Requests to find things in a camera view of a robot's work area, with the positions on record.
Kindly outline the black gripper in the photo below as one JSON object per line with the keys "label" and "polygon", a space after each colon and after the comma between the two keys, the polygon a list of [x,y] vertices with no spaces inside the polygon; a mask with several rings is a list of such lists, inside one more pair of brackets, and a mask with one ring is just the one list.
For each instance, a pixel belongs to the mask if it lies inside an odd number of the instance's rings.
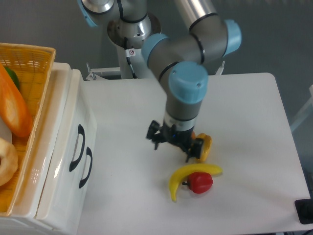
{"label": "black gripper", "polygon": [[201,138],[192,138],[194,128],[188,130],[179,131],[175,125],[171,127],[165,123],[160,124],[153,120],[148,128],[146,138],[151,140],[155,145],[154,150],[158,149],[160,143],[170,143],[171,145],[177,146],[187,151],[187,157],[185,162],[189,162],[190,158],[199,160],[203,151],[204,140]]}

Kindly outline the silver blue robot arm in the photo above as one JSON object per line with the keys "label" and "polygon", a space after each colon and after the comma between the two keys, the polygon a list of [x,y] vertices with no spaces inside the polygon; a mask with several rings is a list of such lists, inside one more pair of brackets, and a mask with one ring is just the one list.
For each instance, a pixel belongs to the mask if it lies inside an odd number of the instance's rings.
{"label": "silver blue robot arm", "polygon": [[234,20],[221,20],[209,0],[175,2],[188,34],[171,40],[161,32],[158,18],[145,0],[80,0],[91,27],[109,18],[107,34],[115,45],[122,79],[155,78],[167,95],[163,124],[152,121],[147,139],[155,146],[168,142],[200,163],[208,156],[210,140],[196,137],[194,127],[205,97],[209,62],[236,51],[242,41]]}

